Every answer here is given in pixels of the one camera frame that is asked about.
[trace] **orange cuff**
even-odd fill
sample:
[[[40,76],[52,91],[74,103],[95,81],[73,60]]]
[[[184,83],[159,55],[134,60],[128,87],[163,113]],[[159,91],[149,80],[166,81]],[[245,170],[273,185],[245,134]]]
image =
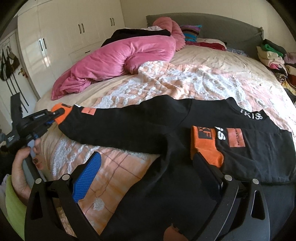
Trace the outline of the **orange cuff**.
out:
[[[195,153],[200,152],[210,165],[220,168],[224,161],[223,154],[216,148],[216,130],[192,126],[190,156],[193,160]]]
[[[52,112],[60,109],[60,108],[63,108],[65,110],[65,113],[62,114],[61,116],[59,116],[58,118],[55,118],[55,122],[59,125],[61,124],[65,119],[66,117],[70,114],[73,106],[69,106],[69,105],[66,105],[66,104],[62,104],[62,103],[58,103],[56,104],[53,108],[52,108]]]

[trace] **bed sheet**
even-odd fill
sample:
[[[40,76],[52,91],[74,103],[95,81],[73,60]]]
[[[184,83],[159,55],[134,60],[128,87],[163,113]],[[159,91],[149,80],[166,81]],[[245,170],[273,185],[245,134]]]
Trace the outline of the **bed sheet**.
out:
[[[233,97],[248,111],[264,109],[271,120],[292,132],[294,143],[296,108],[271,72],[260,62],[231,52],[198,46],[185,46],[171,63],[144,63],[138,75],[107,80],[90,86],[80,94],[59,100],[96,108],[123,107],[160,94],[176,99],[225,99]],[[36,110],[50,108],[50,96]],[[44,163],[51,178],[71,173],[93,151],[102,155],[102,167],[86,197],[79,205],[100,234],[128,189],[139,181],[157,155],[132,153],[99,146],[81,145],[65,137],[57,125],[49,129],[41,142]]]

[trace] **metal screw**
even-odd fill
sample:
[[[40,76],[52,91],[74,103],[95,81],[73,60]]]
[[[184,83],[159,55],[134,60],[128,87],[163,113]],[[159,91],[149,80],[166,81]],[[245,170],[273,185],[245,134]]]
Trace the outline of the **metal screw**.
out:
[[[62,179],[64,181],[67,181],[69,178],[70,178],[70,175],[69,174],[65,174],[65,175],[62,176]]]
[[[36,181],[35,181],[36,184],[39,184],[41,182],[42,182],[42,179],[41,178],[37,178]]]
[[[230,176],[230,175],[225,175],[224,178],[227,181],[231,181],[232,180],[232,176]]]
[[[256,178],[254,178],[252,181],[253,181],[254,184],[259,184],[259,181]]]

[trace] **headboard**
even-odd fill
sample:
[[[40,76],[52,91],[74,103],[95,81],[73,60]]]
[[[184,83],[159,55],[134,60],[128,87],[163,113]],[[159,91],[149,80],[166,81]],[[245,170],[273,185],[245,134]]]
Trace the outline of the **headboard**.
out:
[[[179,25],[202,25],[200,38],[219,39],[226,42],[227,47],[243,50],[258,60],[256,46],[260,46],[262,42],[262,28],[232,18],[191,12],[148,15],[146,16],[148,27],[159,17],[170,17]]]

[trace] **blue textured pad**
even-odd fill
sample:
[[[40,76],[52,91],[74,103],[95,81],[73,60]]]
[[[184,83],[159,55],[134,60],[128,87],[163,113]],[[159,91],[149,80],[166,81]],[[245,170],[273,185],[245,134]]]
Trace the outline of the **blue textured pad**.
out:
[[[91,186],[96,174],[98,173],[102,164],[101,154],[96,152],[86,168],[81,172],[76,182],[73,185],[72,197],[75,203],[83,199]]]

